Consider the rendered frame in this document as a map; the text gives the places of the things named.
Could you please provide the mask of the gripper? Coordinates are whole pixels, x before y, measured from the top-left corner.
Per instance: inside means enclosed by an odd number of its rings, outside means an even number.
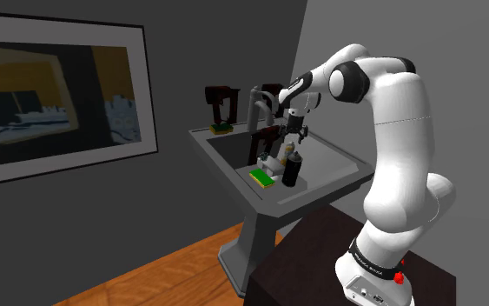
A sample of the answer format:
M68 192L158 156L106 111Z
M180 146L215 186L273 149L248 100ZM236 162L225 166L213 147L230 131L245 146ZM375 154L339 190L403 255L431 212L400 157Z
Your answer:
M298 144L301 144L302 140L307 137L308 127L303 125L304 116L295 116L289 114L287 116L287 124L281 126L281 137L285 138L289 131L299 131Z

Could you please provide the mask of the pale yellow bottle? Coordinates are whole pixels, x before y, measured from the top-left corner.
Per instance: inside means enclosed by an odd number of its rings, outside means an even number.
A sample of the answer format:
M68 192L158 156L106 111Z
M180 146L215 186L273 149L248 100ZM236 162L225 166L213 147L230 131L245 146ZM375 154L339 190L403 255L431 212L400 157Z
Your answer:
M288 157L294 152L295 144L293 141L288 142L285 145L284 153L281 158L281 165L285 166L288 160Z

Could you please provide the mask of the dark red angular object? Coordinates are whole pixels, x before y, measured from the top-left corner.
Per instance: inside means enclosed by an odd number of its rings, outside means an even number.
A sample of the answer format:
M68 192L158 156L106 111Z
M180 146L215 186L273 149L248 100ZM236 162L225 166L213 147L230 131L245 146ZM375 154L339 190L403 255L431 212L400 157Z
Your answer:
M206 86L204 92L207 104L212 106L215 124L236 123L240 89L228 86ZM225 99L229 100L229 114L227 119L222 119L220 107L224 105Z
M248 154L248 165L255 164L262 153L270 154L275 141L280 138L280 126L274 125L263 128L251 134L251 144Z

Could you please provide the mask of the black spray bottle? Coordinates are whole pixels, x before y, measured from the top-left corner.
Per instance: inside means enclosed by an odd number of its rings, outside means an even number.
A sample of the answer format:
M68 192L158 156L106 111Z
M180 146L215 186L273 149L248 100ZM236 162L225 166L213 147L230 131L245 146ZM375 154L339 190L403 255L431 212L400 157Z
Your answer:
M299 175L303 158L298 151L291 153L287 157L284 173L282 176L282 183L287 187L294 187Z

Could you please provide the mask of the white small container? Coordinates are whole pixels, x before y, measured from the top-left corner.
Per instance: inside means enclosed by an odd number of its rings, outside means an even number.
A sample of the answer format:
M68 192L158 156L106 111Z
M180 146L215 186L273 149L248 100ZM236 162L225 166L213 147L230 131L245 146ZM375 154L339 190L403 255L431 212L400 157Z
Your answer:
M257 166L268 176L282 175L285 170L285 166L282 165L277 158L274 158L272 156L258 156Z

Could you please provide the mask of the grey faucet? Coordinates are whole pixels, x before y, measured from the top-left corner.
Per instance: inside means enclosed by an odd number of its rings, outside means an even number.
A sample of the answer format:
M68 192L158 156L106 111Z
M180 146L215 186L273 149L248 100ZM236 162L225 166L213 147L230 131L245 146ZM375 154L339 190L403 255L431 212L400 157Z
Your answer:
M250 90L247 118L247 129L249 132L257 131L260 110L264 113L266 125L268 127L274 125L274 115L271 108L263 101L263 96L266 96L271 103L277 101L276 96L268 91L262 90L259 85L254 86L253 89Z

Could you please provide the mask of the green yellow sponge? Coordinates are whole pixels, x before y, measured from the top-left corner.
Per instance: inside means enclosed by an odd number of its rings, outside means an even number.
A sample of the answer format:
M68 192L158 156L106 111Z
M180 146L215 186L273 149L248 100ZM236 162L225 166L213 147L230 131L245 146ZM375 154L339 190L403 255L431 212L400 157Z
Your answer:
M229 123L220 123L220 124L215 123L209 126L209 130L214 135L223 135L232 132L234 130L234 127Z
M262 169L250 170L249 175L263 189L275 184L275 180L271 176L267 175Z

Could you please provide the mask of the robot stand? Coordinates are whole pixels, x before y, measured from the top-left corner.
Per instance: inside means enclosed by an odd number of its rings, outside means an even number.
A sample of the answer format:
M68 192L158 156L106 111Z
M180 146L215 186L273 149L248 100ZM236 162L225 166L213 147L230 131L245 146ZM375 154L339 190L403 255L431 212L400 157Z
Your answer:
M336 260L362 223L327 206L302 218L251 274L243 306L357 306L344 296ZM457 306L456 277L408 252L415 306Z

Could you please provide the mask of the grey pedestal sink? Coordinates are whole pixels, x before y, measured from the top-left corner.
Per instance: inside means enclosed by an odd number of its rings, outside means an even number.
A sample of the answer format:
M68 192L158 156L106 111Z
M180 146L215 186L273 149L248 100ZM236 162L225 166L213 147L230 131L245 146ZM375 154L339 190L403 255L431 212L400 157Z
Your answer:
M248 279L274 249L278 229L357 190L373 176L373 167L310 132L298 145L303 157L293 187L281 182L262 188L250 175L252 137L245 123L215 135L208 128L189 133L195 153L244 213L241 234L221 246L218 260L236 295L246 295Z

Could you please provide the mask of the framed wall picture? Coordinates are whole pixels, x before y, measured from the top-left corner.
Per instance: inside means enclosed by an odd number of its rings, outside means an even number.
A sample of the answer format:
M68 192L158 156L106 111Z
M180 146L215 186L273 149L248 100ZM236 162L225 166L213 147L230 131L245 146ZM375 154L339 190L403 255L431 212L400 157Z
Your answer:
M157 150L142 26L0 14L0 183Z

